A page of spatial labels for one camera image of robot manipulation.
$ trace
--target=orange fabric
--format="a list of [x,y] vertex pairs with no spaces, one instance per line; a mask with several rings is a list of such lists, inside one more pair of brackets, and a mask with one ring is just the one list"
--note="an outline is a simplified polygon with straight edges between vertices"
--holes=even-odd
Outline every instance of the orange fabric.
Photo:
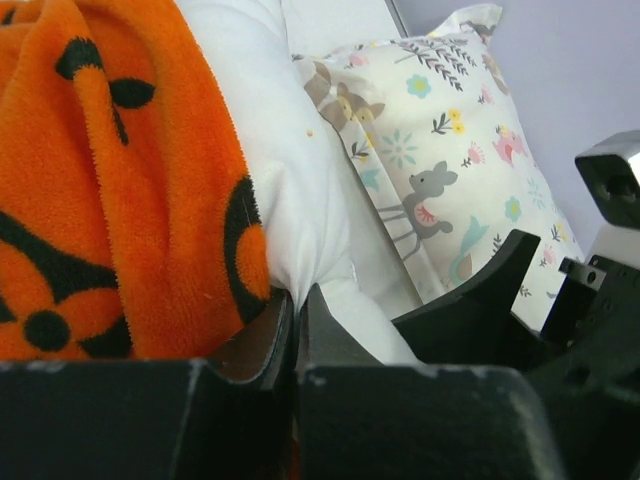
[[291,467],[289,468],[287,480],[300,480],[300,447],[298,447],[298,442],[295,440],[293,441]]
[[0,2],[0,358],[202,356],[262,310],[265,239],[172,0]]

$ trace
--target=blue flower print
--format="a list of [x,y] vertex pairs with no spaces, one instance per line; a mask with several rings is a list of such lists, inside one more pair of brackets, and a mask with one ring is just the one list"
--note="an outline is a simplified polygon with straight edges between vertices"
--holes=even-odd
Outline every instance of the blue flower print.
[[522,215],[522,210],[520,209],[520,202],[516,197],[511,197],[504,204],[504,215],[512,222],[517,222]]
[[402,136],[400,131],[395,129],[393,137],[382,137],[384,143],[389,146],[382,150],[382,153],[388,155],[389,161],[398,165],[398,168],[402,168],[404,166],[404,162],[409,162],[412,165],[416,164],[416,159],[409,153],[418,149],[418,147],[409,143],[412,136],[412,133]]
[[431,85],[427,77],[421,75],[414,75],[407,80],[407,92],[410,95],[415,95],[418,98],[424,98],[431,91]]
[[380,190],[380,184],[378,183],[378,179],[376,178],[380,173],[379,168],[374,168],[372,170],[365,170],[360,173],[360,180],[362,184],[367,187],[378,192]]

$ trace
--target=lavender wall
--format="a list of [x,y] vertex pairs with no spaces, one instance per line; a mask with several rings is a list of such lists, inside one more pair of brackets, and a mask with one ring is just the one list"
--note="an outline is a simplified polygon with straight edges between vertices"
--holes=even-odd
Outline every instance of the lavender wall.
[[[469,0],[389,0],[409,35]],[[587,251],[602,219],[573,159],[609,135],[640,129],[640,2],[496,0],[491,47],[529,146]]]

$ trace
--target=pillow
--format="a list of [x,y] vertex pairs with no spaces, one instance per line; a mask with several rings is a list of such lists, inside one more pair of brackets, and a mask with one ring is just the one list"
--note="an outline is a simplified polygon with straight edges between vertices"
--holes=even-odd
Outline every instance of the pillow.
[[366,189],[354,178],[353,167],[346,156],[340,137],[328,122],[323,122],[332,159],[345,197],[349,217],[351,259],[362,291],[371,297],[387,318],[397,318],[420,305],[420,297],[400,261]]
[[540,329],[564,278],[559,262],[582,253],[488,50],[500,15],[469,7],[427,36],[294,59],[421,300],[471,278],[518,228],[541,243],[513,311]]
[[[384,363],[415,356],[358,288],[323,120],[302,89],[278,0],[178,0],[214,72],[254,182],[272,283],[299,310],[318,283],[332,315]],[[224,162],[212,152],[211,161]]]

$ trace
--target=deer print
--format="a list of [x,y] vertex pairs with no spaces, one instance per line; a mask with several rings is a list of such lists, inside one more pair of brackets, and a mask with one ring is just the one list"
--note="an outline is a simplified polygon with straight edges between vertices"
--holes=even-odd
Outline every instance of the deer print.
[[[331,91],[331,74],[321,62],[313,64],[316,73],[307,81],[304,89],[318,108]],[[350,92],[349,87],[340,82],[336,87],[336,99],[322,107],[320,114],[340,133],[347,122],[372,122],[380,116],[384,107],[384,103],[370,104],[360,95]]]
[[381,214],[396,213],[396,215],[384,218],[384,223],[408,219],[411,224],[412,229],[409,232],[393,239],[393,242],[397,243],[416,235],[413,249],[402,257],[402,261],[407,260],[418,251],[422,240],[431,238],[439,232],[451,233],[453,231],[453,225],[436,219],[424,206],[424,201],[427,198],[439,197],[444,193],[444,187],[453,185],[457,179],[457,173],[447,170],[447,162],[440,162],[433,167],[433,170],[425,170],[418,175],[411,175],[409,184],[413,192],[405,197],[402,204],[378,209]]
[[513,154],[519,153],[528,157],[524,148],[524,140],[517,133],[511,132],[505,127],[496,127],[496,133],[500,135],[497,142],[492,142],[502,160],[513,167]]

